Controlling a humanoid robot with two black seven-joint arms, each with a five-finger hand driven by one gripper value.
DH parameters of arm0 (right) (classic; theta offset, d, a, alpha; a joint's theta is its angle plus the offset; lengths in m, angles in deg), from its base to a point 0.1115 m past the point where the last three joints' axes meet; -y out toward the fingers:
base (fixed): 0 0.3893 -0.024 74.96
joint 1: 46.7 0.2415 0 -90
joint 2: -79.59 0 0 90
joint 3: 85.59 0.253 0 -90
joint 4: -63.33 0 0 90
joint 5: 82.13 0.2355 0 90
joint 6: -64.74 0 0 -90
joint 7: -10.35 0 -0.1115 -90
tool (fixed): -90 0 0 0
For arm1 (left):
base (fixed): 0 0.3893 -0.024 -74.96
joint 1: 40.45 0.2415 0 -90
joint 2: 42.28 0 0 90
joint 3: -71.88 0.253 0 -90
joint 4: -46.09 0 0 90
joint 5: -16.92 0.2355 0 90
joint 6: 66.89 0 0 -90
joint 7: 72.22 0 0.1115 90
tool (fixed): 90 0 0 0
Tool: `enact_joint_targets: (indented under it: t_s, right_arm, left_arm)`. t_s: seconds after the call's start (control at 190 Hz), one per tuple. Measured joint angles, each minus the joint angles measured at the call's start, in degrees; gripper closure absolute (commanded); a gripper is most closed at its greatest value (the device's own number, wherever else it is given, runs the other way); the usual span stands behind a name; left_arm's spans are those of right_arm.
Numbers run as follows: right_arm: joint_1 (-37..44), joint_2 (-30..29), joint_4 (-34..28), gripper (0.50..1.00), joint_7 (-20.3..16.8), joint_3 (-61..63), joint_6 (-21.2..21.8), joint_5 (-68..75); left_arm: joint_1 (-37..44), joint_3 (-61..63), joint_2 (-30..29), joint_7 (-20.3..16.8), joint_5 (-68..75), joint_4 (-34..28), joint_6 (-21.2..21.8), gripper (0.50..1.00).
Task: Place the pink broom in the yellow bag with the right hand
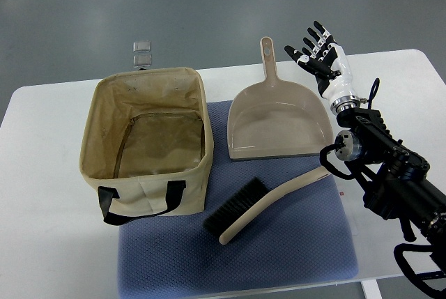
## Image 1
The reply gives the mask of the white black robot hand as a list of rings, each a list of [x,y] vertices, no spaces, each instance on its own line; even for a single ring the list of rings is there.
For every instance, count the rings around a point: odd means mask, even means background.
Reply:
[[[290,45],[285,52],[303,70],[316,79],[320,96],[330,104],[333,114],[360,106],[360,97],[353,89],[353,73],[345,52],[333,35],[315,21],[303,38],[305,46],[297,50]]]

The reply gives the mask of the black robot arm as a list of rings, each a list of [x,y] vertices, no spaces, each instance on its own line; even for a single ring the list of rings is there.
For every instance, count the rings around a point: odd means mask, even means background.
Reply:
[[[405,241],[394,248],[396,263],[421,292],[444,298],[445,290],[426,281],[445,276],[445,194],[427,180],[429,163],[393,139],[380,112],[370,107],[379,84],[376,79],[365,109],[341,102],[336,115],[343,129],[321,150],[320,163],[339,178],[357,181],[365,208],[400,221]]]

